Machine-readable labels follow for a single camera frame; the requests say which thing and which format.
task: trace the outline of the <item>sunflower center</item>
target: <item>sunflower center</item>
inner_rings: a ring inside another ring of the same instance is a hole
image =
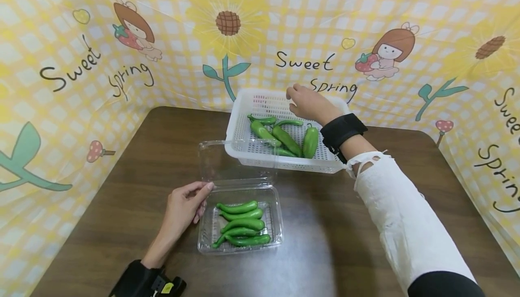
[[[495,53],[504,44],[505,41],[506,37],[493,37],[491,40],[484,43],[482,47],[478,48],[477,53],[475,53],[475,58],[482,60],[489,57]]]
[[[236,13],[220,12],[215,20],[218,30],[225,36],[234,36],[240,30],[240,18]]]

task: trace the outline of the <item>cartoon girl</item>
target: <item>cartoon girl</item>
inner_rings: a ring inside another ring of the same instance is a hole
[[[130,1],[123,3],[123,0],[116,0],[114,10],[121,25],[124,27],[124,30],[120,32],[121,36],[116,35],[116,37],[125,45],[133,47],[144,54],[148,60],[161,60],[162,52],[152,46],[152,43],[155,42],[152,29],[146,20],[137,13],[137,7],[134,3]]]
[[[387,31],[377,42],[372,54],[363,54],[356,61],[356,69],[367,75],[370,81],[393,77],[399,72],[394,63],[402,62],[408,57],[415,45],[415,34],[418,31],[419,26],[410,26],[408,22],[400,29]]]

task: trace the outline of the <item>clear plastic clamshell box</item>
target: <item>clear plastic clamshell box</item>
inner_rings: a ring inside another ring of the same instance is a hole
[[[251,147],[265,149],[271,147],[272,143],[264,139],[247,139],[199,144],[202,181],[215,184],[199,224],[199,252],[205,255],[225,255],[274,248],[283,242],[280,201],[273,186],[277,175],[278,156],[274,153],[266,154],[256,165],[243,163],[245,160],[240,158],[240,151],[249,150]],[[239,205],[251,200],[258,201],[259,208],[264,211],[261,219],[265,222],[265,228],[260,234],[269,234],[271,242],[246,247],[236,247],[224,242],[218,249],[214,249],[212,244],[220,237],[220,229],[228,223],[219,215],[216,204]]]

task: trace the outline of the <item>green chili pepper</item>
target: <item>green chili pepper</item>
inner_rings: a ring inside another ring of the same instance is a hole
[[[259,207],[259,203],[254,200],[246,202],[245,204],[234,205],[234,206],[217,204],[217,208],[219,208],[220,210],[222,210],[224,212],[233,214],[233,215],[250,212],[258,207]]]
[[[316,149],[318,148],[318,129],[313,127],[311,123],[307,128],[307,132],[305,132],[305,137],[303,139],[303,156],[305,158],[312,158],[316,153]]]
[[[226,240],[234,246],[242,247],[267,244],[268,242],[271,242],[271,236],[265,234],[250,238],[234,238],[230,235],[226,235]]]
[[[297,125],[302,126],[303,121],[302,120],[282,120],[276,124],[276,126],[282,126],[282,125]]]
[[[220,237],[217,239],[217,241],[215,243],[213,243],[212,247],[214,249],[218,249],[219,246],[222,245],[222,243],[224,243],[224,241],[226,240],[226,235],[232,236],[232,237],[240,237],[240,236],[252,237],[252,236],[259,235],[259,233],[260,232],[255,231],[254,229],[245,228],[245,227],[232,228],[232,229],[229,229],[229,231],[220,235]]]
[[[253,211],[242,213],[239,215],[233,215],[230,213],[227,213],[225,211],[220,211],[220,215],[224,217],[227,221],[233,221],[235,219],[243,219],[243,218],[254,218],[254,219],[260,219],[261,216],[264,215],[264,211],[260,208],[256,208]]]
[[[254,229],[255,231],[261,231],[265,228],[265,222],[261,221],[260,219],[252,219],[252,218],[243,218],[243,219],[236,219],[230,221],[225,228],[220,229],[220,233],[225,233],[229,231],[229,229],[236,228],[236,227],[246,227],[250,229]]]
[[[259,136],[260,139],[273,139],[275,140],[274,146],[280,147],[282,143],[280,140],[277,140],[273,135],[267,130],[263,124],[260,123],[259,120],[254,120],[251,122],[251,130],[255,133],[255,135]]]
[[[279,126],[275,126],[273,128],[273,136],[276,139],[280,140],[285,145],[285,147],[287,147],[289,151],[291,151],[291,153],[295,154],[298,157],[302,156],[302,149],[300,148],[300,146],[298,146],[294,139],[292,139],[291,135],[288,134],[284,129],[282,129]]]
[[[275,147],[274,148],[274,152],[278,155],[278,156],[285,156],[285,157],[298,157],[296,156],[295,154],[291,153],[290,151],[288,150],[285,150],[283,148],[277,148]]]
[[[247,116],[247,118],[249,120],[251,120],[251,122],[258,121],[258,122],[260,122],[263,125],[274,125],[274,123],[276,123],[276,117],[275,116],[270,116],[269,118],[259,119],[259,118],[255,118],[252,114],[250,114],[250,115]]]

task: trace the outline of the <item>sunflower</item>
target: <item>sunflower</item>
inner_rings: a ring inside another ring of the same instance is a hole
[[[186,15],[195,22],[194,34],[205,53],[214,50],[247,56],[266,40],[269,6],[266,0],[189,0]]]
[[[443,60],[442,72],[451,77],[490,78],[515,69],[520,57],[520,13],[504,10],[455,41],[456,50]]]

